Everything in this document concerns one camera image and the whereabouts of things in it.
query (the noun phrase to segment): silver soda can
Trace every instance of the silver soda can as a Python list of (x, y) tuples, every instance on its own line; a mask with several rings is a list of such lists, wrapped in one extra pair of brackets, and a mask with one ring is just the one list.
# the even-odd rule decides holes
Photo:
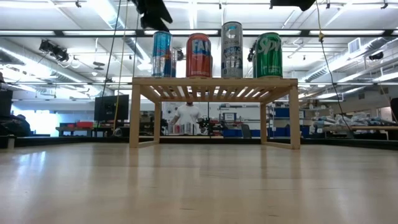
[(243, 77), (243, 32), (239, 22), (227, 22), (221, 30), (221, 77)]

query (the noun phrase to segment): monitor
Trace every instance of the monitor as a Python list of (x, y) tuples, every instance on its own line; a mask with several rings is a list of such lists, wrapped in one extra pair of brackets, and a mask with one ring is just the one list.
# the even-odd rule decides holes
[[(118, 96), (104, 96), (95, 98), (94, 120), (111, 121), (116, 113)], [(116, 120), (129, 119), (129, 95), (120, 95), (118, 117)]]

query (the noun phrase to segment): ceiling light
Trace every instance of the ceiling light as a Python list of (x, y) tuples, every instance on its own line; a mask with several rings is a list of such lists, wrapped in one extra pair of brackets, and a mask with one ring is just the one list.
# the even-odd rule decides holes
[(353, 88), (352, 90), (345, 91), (344, 93), (353, 93), (358, 90), (362, 90), (364, 87)]
[(383, 82), (383, 81), (390, 80), (393, 78), (398, 78), (398, 72), (387, 74), (387, 75), (382, 75), (379, 78), (373, 79), (372, 81), (373, 82)]
[[(145, 30), (145, 35), (154, 35), (157, 30)], [(216, 35), (218, 34), (218, 30), (170, 30), (170, 33), (173, 35), (191, 35), (196, 33), (207, 34), (207, 35)]]
[(261, 35), (268, 32), (275, 32), (279, 35), (300, 35), (300, 30), (243, 30), (243, 35)]
[(347, 77), (345, 77), (345, 78), (342, 78), (341, 80), (338, 80), (337, 82), (338, 82), (338, 83), (340, 83), (340, 82), (347, 82), (347, 81), (353, 80), (354, 78), (357, 78), (357, 77), (359, 77), (359, 76), (361, 76), (361, 74), (359, 74), (359, 73), (354, 74), (354, 75), (349, 75), (349, 76), (347, 76)]
[(325, 93), (325, 94), (322, 94), (320, 96), (317, 96), (317, 99), (330, 98), (330, 97), (334, 97), (336, 95), (337, 95), (336, 93)]
[[(92, 35), (92, 36), (101, 36), (101, 35), (114, 35), (114, 30), (70, 30), (63, 31), (64, 35)], [(135, 35), (136, 31), (127, 30), (126, 35)], [(115, 35), (124, 35), (124, 30), (117, 30)]]
[(0, 30), (0, 35), (55, 35), (50, 30)]
[[(324, 30), (324, 35), (381, 35), (384, 30)], [(319, 30), (311, 30), (310, 35), (319, 35)]]

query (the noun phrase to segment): table leg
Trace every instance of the table leg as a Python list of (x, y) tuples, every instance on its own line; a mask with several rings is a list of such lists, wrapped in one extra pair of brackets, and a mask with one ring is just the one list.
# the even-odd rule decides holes
[(299, 92), (297, 86), (293, 86), (289, 93), (290, 145), (292, 149), (300, 149), (299, 113)]
[(160, 119), (162, 117), (162, 103), (155, 103), (154, 141), (160, 141)]
[(261, 144), (267, 142), (267, 105), (265, 103), (260, 104), (260, 132), (261, 132)]
[(138, 148), (139, 144), (139, 115), (141, 91), (140, 85), (132, 86), (130, 110), (130, 149)]

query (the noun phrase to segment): wooden floor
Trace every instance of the wooden floor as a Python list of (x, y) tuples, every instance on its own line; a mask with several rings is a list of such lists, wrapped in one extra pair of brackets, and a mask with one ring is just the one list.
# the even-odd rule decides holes
[(0, 152), (0, 223), (397, 223), (398, 152), (71, 144)]

